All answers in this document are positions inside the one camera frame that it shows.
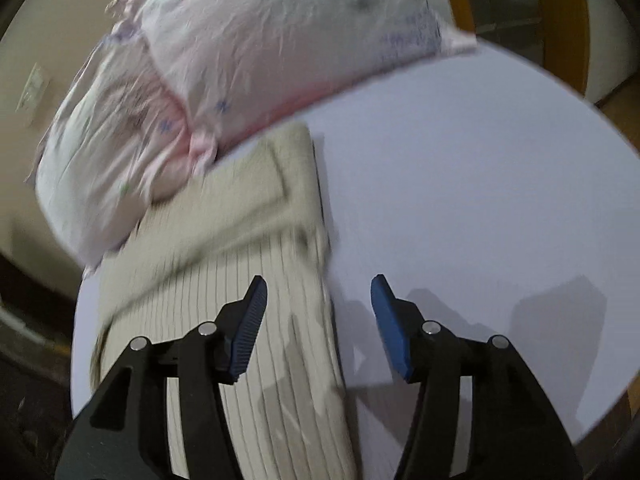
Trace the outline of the beige cable-knit sweater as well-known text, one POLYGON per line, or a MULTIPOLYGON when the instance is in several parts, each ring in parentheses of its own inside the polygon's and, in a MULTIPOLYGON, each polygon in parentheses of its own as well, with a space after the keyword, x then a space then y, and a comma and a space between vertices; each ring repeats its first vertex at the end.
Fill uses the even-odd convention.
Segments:
POLYGON ((242 473, 355 478, 327 254, 314 144, 292 122, 149 209, 104 257, 91 385, 132 338, 180 338, 261 276, 268 304, 247 371, 221 391, 242 473))

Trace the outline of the white wall switch plate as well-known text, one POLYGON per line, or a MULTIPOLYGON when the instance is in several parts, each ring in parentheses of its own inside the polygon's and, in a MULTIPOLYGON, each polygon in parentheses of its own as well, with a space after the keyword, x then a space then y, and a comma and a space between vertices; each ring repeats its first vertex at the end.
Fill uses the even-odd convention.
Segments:
POLYGON ((46 93, 49 82, 50 77, 46 70, 40 64, 35 63, 18 99, 16 110, 18 112, 34 112, 46 93))

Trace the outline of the lavender bed sheet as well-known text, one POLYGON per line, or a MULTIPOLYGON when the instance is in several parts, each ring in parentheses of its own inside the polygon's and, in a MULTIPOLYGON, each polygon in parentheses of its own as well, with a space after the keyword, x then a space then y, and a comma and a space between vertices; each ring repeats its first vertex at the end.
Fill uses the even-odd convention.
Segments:
MULTIPOLYGON (((399 479, 420 389, 387 355, 370 297, 378 274, 458 337, 508 338, 583 477, 577 443, 639 369, 634 149, 570 89, 488 44, 376 78, 294 122, 314 144, 353 479, 399 479)), ((96 272, 78 300, 75 419, 100 385, 90 382, 99 292, 96 272)), ((168 379, 171 479, 191 479, 178 395, 168 379)), ((447 479, 463 479, 471 419, 465 377, 447 479)))

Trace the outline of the pink floral pillow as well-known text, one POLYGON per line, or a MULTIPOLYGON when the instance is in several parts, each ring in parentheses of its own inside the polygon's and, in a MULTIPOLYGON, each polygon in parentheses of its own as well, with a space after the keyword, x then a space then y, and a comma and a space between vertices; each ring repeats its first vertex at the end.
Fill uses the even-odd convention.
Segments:
POLYGON ((58 244, 84 268, 251 134, 477 44, 427 0, 114 0, 110 12, 30 176, 58 244))

